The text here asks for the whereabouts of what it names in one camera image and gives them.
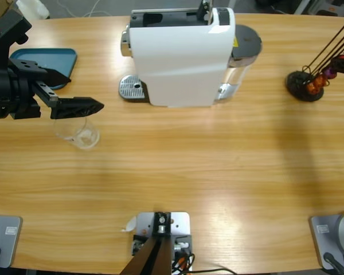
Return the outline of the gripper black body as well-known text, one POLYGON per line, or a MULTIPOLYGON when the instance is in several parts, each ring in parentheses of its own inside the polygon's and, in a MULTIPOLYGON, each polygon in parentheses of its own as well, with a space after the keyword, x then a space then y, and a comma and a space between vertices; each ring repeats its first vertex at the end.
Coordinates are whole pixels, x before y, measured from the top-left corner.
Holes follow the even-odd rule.
POLYGON ((37 95, 49 108, 58 100, 52 100, 50 87, 42 81, 17 76, 10 68, 0 69, 0 119, 31 119, 41 116, 37 95))

